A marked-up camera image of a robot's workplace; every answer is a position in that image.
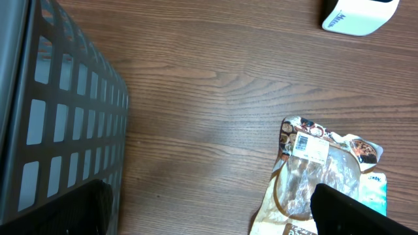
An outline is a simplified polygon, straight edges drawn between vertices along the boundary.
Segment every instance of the barcode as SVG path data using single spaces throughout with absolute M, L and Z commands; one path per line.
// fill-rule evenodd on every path
M 308 137 L 300 135 L 298 138 L 298 142 L 296 144 L 296 149 L 300 151 L 305 151 L 307 143 L 308 143 Z

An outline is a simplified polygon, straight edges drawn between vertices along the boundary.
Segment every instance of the brown wood surface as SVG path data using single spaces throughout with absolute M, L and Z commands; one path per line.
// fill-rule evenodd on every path
M 120 234 L 246 234 L 300 115 L 385 149 L 388 216 L 418 230 L 418 1 L 367 37 L 320 0 L 60 0 L 131 96 Z

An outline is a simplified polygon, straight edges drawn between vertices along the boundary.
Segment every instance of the laundry basket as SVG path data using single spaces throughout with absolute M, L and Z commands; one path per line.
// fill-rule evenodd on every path
M 0 5 L 0 225 L 100 179 L 115 234 L 125 82 L 56 1 Z

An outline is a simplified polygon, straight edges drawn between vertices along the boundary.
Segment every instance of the wooden table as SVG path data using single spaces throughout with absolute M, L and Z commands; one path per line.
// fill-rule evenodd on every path
M 385 149 L 388 216 L 418 230 L 418 1 L 367 37 L 312 0 L 61 0 L 127 82 L 120 234 L 246 234 L 301 115 Z

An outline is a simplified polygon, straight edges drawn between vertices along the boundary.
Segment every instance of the snack bag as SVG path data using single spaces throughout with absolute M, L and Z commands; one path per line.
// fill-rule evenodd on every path
M 351 198 L 366 200 L 360 195 L 365 192 L 362 175 L 376 166 L 382 153 L 382 147 L 358 136 L 340 136 L 297 116 L 285 118 L 279 155 L 250 234 L 316 234 L 310 209 L 316 185 L 326 183 Z

